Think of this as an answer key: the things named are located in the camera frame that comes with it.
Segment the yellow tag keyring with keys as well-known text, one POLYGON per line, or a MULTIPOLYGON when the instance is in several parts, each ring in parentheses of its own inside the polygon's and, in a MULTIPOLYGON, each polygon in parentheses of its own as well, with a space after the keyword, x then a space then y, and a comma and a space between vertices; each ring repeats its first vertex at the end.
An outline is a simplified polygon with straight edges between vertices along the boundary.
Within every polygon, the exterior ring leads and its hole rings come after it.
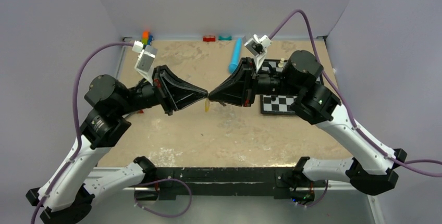
MULTIPOLYGON (((212 102, 212 101, 210 101, 209 98, 206 98, 205 101, 204 101, 204 111, 205 111, 206 113, 210 110, 211 102, 212 102)), ((219 104, 222 105, 223 107, 226 107, 226 106, 227 106, 227 105, 226 105, 225 103, 223 103, 223 102, 217 102, 217 103, 219 103, 219 104)))

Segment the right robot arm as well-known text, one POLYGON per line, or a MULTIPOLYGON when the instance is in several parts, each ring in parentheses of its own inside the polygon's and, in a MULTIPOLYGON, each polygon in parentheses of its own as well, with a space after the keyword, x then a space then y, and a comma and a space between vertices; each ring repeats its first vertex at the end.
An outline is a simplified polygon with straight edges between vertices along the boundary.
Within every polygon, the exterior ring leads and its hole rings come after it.
POLYGON ((297 185, 340 181, 367 195, 394 189, 399 179, 394 159, 405 161, 406 152, 364 133, 338 96, 318 82, 322 71, 323 66, 308 51, 293 52, 280 72, 260 72, 251 58, 242 58, 234 73, 208 97, 214 102, 249 107, 257 95, 293 96, 290 107, 295 114, 325 131, 352 155, 341 160, 300 158, 291 177, 297 185))

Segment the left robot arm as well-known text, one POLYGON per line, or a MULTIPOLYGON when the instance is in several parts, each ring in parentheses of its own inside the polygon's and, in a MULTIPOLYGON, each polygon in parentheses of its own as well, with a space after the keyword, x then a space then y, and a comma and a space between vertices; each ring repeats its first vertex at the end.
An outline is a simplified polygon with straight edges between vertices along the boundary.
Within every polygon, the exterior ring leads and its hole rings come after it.
POLYGON ((208 91, 177 77, 165 65, 153 70, 152 82, 141 79, 131 88, 104 74, 90 84, 85 100, 92 106, 63 164, 48 183, 26 197, 44 223, 78 223, 92 206, 128 186, 158 185, 156 167, 146 157, 93 182, 87 177, 130 128, 130 113, 160 105, 172 115, 208 96, 208 91))

